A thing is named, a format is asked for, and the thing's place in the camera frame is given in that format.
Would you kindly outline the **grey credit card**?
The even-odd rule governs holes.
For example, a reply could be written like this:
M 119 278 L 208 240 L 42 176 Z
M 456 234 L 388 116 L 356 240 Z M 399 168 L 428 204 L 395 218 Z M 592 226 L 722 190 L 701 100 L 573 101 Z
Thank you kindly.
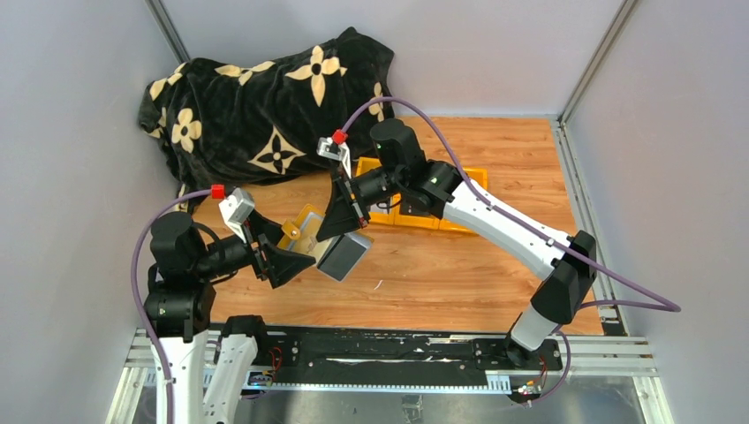
M 372 245 L 370 237 L 358 232 L 329 238 L 322 243 L 322 254 L 317 260 L 316 268 L 325 276 L 343 282 Z

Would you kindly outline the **yellow leather card holder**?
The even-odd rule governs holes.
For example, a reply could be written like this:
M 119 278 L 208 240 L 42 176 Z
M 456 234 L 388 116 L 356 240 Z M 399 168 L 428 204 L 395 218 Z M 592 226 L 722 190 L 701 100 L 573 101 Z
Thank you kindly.
M 311 204 L 306 204 L 296 218 L 282 224 L 283 237 L 277 247 L 290 252 L 304 254 L 320 261 L 329 248 L 331 238 L 317 240 L 322 225 L 323 213 Z

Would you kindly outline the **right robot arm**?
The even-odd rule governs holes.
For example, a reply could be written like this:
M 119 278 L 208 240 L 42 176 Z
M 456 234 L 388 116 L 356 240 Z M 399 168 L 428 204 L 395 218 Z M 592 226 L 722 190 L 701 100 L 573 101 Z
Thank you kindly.
M 370 207 L 399 195 L 501 247 L 541 280 L 497 352 L 515 368 L 531 366 L 546 337 L 571 323 L 583 306 L 596 278 L 594 237 L 550 229 L 492 196 L 457 165 L 427 158 L 414 130 L 399 119 L 371 129 L 380 165 L 359 176 L 350 170 L 345 138 L 336 131 L 318 141 L 317 154 L 331 165 L 331 195 L 317 239 L 364 228 Z

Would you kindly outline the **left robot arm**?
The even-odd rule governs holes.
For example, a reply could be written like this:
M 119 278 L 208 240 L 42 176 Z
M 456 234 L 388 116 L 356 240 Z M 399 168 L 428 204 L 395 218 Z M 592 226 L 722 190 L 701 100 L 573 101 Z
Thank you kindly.
M 252 365 L 283 362 L 271 345 L 259 315 L 226 320 L 217 340 L 216 368 L 204 381 L 211 310 L 216 286 L 250 267 L 278 288 L 315 259 L 278 247 L 279 224 L 253 212 L 240 233 L 218 238 L 185 212 L 170 212 L 149 226 L 149 294 L 142 304 L 157 372 L 156 420 L 159 423 L 232 423 Z

